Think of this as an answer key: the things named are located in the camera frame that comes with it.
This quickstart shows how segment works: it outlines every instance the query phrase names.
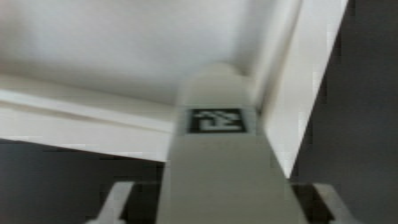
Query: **gray floor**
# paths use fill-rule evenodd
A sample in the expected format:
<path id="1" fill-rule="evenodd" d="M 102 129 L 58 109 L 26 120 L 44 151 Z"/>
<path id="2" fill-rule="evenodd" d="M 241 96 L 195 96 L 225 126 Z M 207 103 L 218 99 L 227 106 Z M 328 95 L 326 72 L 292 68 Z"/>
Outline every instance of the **gray floor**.
<path id="1" fill-rule="evenodd" d="M 294 166 L 367 224 L 398 223 L 398 1 L 349 2 Z"/>

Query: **dark floor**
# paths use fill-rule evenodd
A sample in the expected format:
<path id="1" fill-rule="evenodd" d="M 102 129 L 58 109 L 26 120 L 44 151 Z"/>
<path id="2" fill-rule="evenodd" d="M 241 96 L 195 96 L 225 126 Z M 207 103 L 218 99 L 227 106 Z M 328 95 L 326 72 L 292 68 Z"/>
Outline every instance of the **dark floor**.
<path id="1" fill-rule="evenodd" d="M 124 220 L 152 224 L 163 163 L 0 141 L 0 223 L 83 224 L 115 181 L 134 182 Z"/>
<path id="2" fill-rule="evenodd" d="M 349 2 L 291 179 L 333 184 L 364 223 L 398 223 L 394 0 Z"/>

